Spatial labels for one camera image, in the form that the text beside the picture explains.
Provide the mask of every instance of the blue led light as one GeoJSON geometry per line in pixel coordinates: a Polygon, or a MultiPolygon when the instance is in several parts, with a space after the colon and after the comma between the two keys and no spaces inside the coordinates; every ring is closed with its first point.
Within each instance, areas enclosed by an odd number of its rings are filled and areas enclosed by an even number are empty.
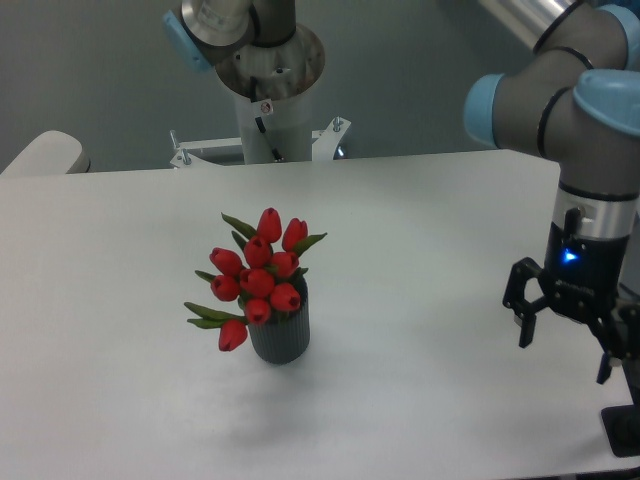
{"type": "Polygon", "coordinates": [[[571,250],[569,249],[565,249],[562,252],[562,263],[564,263],[565,265],[567,263],[571,263],[571,262],[575,262],[576,260],[578,260],[580,257],[578,257],[575,253],[573,253],[571,250]]]}

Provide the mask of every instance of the red tulip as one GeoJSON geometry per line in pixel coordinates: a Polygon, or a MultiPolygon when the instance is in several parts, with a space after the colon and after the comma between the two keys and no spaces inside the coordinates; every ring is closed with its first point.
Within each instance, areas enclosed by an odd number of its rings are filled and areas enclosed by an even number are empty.
{"type": "Polygon", "coordinates": [[[273,308],[281,312],[293,312],[300,308],[300,294],[290,283],[276,285],[269,301],[273,308]]]}
{"type": "Polygon", "coordinates": [[[273,276],[262,269],[243,270],[240,272],[240,286],[257,298],[266,298],[275,286],[273,276]]]}
{"type": "Polygon", "coordinates": [[[258,223],[258,235],[269,243],[275,243],[280,240],[282,224],[280,223],[280,215],[275,208],[267,208],[262,212],[258,223]]]}
{"type": "Polygon", "coordinates": [[[244,256],[251,268],[264,267],[271,258],[269,242],[256,235],[244,246],[244,256]]]}
{"type": "Polygon", "coordinates": [[[211,282],[211,291],[219,300],[233,302],[240,295],[240,285],[233,277],[218,275],[211,282]]]}
{"type": "Polygon", "coordinates": [[[220,329],[218,348],[222,352],[230,352],[247,339],[247,327],[240,320],[228,320],[220,329]]]}
{"type": "Polygon", "coordinates": [[[278,278],[289,278],[300,266],[298,256],[293,252],[274,253],[269,263],[278,267],[276,273],[278,278]]]}
{"type": "Polygon", "coordinates": [[[214,248],[209,260],[223,275],[237,277],[242,270],[242,259],[236,252],[224,248],[214,248]]]}
{"type": "Polygon", "coordinates": [[[307,231],[307,222],[301,222],[297,218],[293,218],[289,222],[289,226],[282,237],[282,249],[285,252],[290,252],[293,250],[296,243],[308,236],[309,232],[307,231]]]}
{"type": "Polygon", "coordinates": [[[249,322],[255,325],[266,323],[271,317],[271,306],[262,298],[252,298],[244,307],[249,322]]]}

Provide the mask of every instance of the vase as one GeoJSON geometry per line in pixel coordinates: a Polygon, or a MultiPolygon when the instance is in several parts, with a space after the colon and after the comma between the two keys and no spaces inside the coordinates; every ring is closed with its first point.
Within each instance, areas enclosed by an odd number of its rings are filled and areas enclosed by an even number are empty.
{"type": "Polygon", "coordinates": [[[300,293],[300,308],[283,322],[269,321],[264,325],[249,325],[253,349],[265,362],[282,365],[295,360],[309,345],[309,295],[307,283],[296,284],[300,293]]]}

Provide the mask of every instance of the gray wall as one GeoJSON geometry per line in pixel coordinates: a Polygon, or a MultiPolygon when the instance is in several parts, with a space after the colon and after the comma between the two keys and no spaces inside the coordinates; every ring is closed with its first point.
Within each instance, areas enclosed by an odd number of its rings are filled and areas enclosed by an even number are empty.
{"type": "MultiPolygon", "coordinates": [[[[95,171],[166,167],[170,129],[181,140],[237,136],[214,74],[191,73],[163,36],[178,1],[0,2],[0,171],[46,130],[80,140],[95,171]]],[[[352,157],[482,148],[462,127],[467,90],[531,59],[473,0],[297,5],[327,51],[313,127],[354,122],[352,157]]]]}

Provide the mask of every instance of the table surface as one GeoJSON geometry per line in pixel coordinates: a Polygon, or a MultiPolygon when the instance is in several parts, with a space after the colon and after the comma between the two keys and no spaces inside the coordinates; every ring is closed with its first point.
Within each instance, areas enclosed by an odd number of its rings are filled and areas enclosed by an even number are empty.
{"type": "Polygon", "coordinates": [[[7,479],[500,479],[637,466],[611,453],[598,344],[501,298],[543,260],[554,164],[478,152],[0,180],[0,472],[7,479]],[[186,323],[223,211],[328,237],[311,343],[274,367],[186,323]]]}

